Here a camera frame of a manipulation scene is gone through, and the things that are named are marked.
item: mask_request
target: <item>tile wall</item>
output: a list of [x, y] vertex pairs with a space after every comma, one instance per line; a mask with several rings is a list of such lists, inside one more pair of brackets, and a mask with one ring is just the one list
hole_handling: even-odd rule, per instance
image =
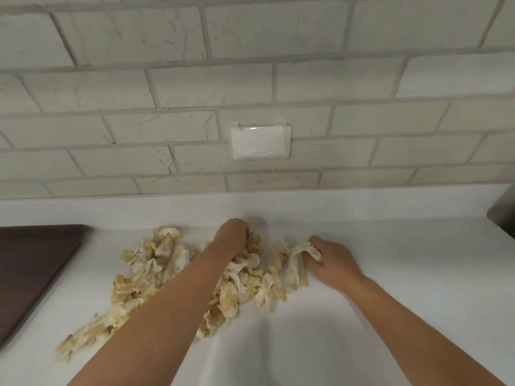
[[[0, 198], [515, 181], [515, 0], [0, 0]], [[293, 128], [235, 162], [228, 123]]]

